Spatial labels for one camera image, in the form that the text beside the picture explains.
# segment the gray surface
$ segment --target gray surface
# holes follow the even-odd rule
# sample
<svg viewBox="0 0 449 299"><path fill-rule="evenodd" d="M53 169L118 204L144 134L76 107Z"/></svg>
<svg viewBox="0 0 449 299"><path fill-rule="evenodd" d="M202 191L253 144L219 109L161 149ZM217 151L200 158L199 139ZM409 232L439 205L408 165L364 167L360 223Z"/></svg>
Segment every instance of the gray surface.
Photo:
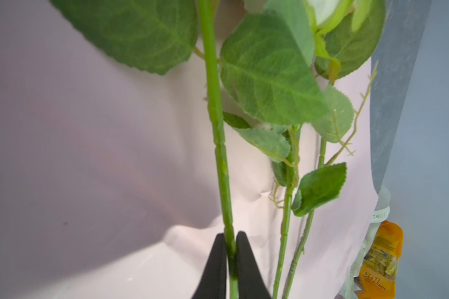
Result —
<svg viewBox="0 0 449 299"><path fill-rule="evenodd" d="M379 191L418 55L431 0L388 0L381 41L372 56L379 60L371 90L371 167Z"/></svg>
<svg viewBox="0 0 449 299"><path fill-rule="evenodd" d="M391 151L396 299L449 299L449 0L433 1Z"/></svg>

